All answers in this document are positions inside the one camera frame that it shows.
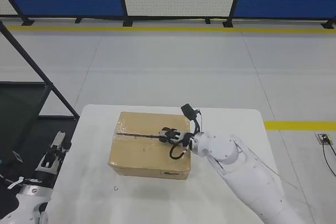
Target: wire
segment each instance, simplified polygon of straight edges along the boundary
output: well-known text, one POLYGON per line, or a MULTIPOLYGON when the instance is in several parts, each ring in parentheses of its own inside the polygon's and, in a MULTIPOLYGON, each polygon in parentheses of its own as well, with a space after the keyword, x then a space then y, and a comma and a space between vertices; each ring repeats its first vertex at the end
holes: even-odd
MULTIPOLYGON (((327 159, 326 159, 326 155, 325 155, 325 147, 324 147, 324 145, 325 145, 325 144, 323 143, 323 152, 324 152, 324 158, 325 158, 326 164, 327 164, 327 166, 330 168, 332 174, 336 177, 335 172, 331 169, 331 167, 330 167, 330 165, 329 165, 329 163, 328 163, 328 161, 327 161, 327 159)), ((331 146, 330 143, 329 143, 329 145, 330 145, 331 149, 333 150, 333 152, 334 152, 334 154, 335 154, 335 156, 336 156, 335 150, 333 149, 333 147, 331 146)))
POLYGON ((186 150, 184 150, 179 156, 173 156, 172 154, 173 154, 173 150, 174 150, 174 148, 175 147, 177 147, 180 143, 182 143, 183 142, 183 140, 180 140, 180 141, 178 141, 178 142, 176 142, 176 143, 174 143, 174 145, 172 146, 172 148, 170 149, 170 152, 169 152, 169 157, 171 157, 173 160, 178 160, 178 159, 180 159, 180 158, 182 158, 183 156, 184 156, 184 153, 186 152, 186 150))

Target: gray floor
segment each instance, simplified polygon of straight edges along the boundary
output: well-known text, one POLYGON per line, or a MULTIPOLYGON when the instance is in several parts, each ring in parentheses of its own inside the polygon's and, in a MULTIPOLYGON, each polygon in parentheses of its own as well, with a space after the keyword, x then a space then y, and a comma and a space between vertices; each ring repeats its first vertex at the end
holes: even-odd
MULTIPOLYGON (((7 24, 18 23, 8 20, 7 24)), ((92 24, 120 25, 88 20, 81 26, 92 24)), ((152 24, 181 25, 140 25, 152 24)), ((249 21, 235 25, 276 27, 249 21)), ((306 22, 282 27, 320 26, 306 22)), ((13 34, 79 113, 87 104, 181 106, 189 102, 196 108, 258 109, 264 120, 336 120, 336 34, 13 34)), ((1 35, 0 81, 40 81, 1 35)), ((54 95, 41 113, 69 114, 54 95)), ((336 132, 329 134, 336 149, 336 132)), ((291 204, 308 224, 336 223, 336 179, 314 132, 268 131, 268 136, 291 204)), ((327 152, 336 170, 333 154, 327 152)))

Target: yellow floor line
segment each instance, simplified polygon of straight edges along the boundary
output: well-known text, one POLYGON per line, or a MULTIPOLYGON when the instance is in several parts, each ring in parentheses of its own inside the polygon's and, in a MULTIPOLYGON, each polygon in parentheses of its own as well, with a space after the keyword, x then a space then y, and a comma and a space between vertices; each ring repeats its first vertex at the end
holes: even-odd
POLYGON ((224 27, 164 27, 164 26, 7 26, 9 30, 34 31, 170 31, 170 32, 274 32, 290 34, 336 34, 336 29, 276 29, 276 28, 224 28, 224 27))
POLYGON ((336 122, 265 121, 266 130, 336 130, 336 122))

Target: blue wall panel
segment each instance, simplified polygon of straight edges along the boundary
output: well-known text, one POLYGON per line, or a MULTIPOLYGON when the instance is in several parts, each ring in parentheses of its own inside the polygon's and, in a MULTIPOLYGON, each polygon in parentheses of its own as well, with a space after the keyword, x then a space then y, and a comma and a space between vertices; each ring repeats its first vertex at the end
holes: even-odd
POLYGON ((237 0, 235 17, 332 18, 336 0, 237 0))
POLYGON ((120 0, 15 0, 25 15, 122 16, 120 0))

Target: small black object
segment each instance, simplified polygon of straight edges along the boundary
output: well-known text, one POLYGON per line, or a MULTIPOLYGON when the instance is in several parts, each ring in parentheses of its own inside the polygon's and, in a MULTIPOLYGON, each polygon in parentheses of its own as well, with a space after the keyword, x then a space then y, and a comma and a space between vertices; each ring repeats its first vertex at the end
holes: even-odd
POLYGON ((189 104, 185 104, 181 107, 181 110, 189 120, 195 120, 197 118, 198 110, 194 110, 189 104))
POLYGON ((133 25, 133 20, 130 20, 130 19, 126 19, 123 21, 123 26, 132 26, 133 25))
POLYGON ((74 21, 76 24, 79 24, 82 21, 82 18, 78 17, 76 18, 76 20, 74 21))

